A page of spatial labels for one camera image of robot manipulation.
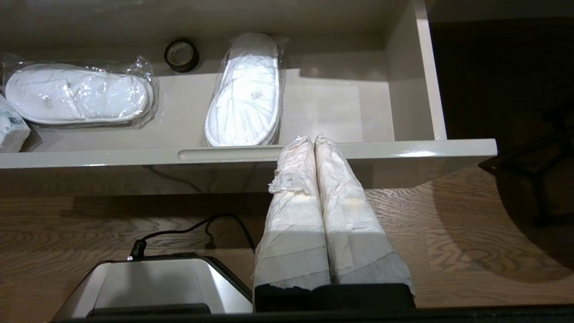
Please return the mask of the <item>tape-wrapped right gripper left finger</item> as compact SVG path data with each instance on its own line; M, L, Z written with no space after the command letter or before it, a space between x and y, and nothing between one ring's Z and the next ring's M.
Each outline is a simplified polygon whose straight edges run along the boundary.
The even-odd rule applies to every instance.
M308 136L299 135L283 147L269 192L273 198L256 248L254 287L330 284L314 145Z

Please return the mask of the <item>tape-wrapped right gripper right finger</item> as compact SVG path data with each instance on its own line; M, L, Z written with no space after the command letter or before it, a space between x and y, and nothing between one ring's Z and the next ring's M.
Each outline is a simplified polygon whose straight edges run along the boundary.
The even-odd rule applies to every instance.
M338 145L324 135L314 142L332 279L336 284L405 284L416 289L365 190Z

